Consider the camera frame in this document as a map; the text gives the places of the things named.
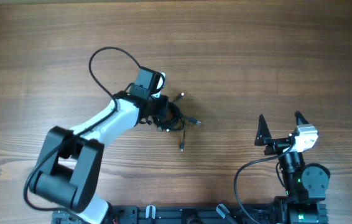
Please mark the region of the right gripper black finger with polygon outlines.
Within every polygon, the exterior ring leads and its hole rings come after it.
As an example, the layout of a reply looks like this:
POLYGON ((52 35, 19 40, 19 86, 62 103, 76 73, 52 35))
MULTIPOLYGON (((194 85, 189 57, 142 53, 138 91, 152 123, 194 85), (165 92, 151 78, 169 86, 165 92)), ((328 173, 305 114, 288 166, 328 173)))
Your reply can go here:
POLYGON ((254 141, 255 146, 265 146, 272 143, 272 136, 264 116, 261 114, 258 121, 258 129, 254 141))
POLYGON ((303 125, 303 124, 309 124, 309 122, 304 118, 302 113, 300 111, 295 112, 295 120, 296 120, 296 125, 303 125))

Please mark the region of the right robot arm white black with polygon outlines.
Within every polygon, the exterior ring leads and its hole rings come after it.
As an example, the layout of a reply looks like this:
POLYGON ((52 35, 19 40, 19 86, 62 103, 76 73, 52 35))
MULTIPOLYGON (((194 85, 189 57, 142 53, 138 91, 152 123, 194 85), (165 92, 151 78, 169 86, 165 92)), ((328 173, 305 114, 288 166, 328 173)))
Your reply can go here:
POLYGON ((319 133, 300 112, 295 113, 296 127, 286 138, 273 138, 263 115, 259 116, 255 146, 265 146, 264 154, 277 156, 278 176, 285 197, 272 202, 272 223, 328 223, 325 204, 330 171, 318 163, 306 164, 303 152, 314 147, 319 133))

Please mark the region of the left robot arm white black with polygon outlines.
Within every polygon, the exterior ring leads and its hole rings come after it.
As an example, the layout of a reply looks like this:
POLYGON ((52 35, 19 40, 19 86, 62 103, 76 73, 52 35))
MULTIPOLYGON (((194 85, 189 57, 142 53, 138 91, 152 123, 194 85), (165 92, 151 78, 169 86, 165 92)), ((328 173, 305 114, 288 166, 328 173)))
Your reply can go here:
POLYGON ((111 95, 109 105, 71 129, 53 127, 46 135, 37 163, 23 189, 82 223, 113 222, 113 207, 96 194, 104 150, 143 119, 166 115, 168 98, 161 95, 166 75, 141 67, 127 90, 111 95))

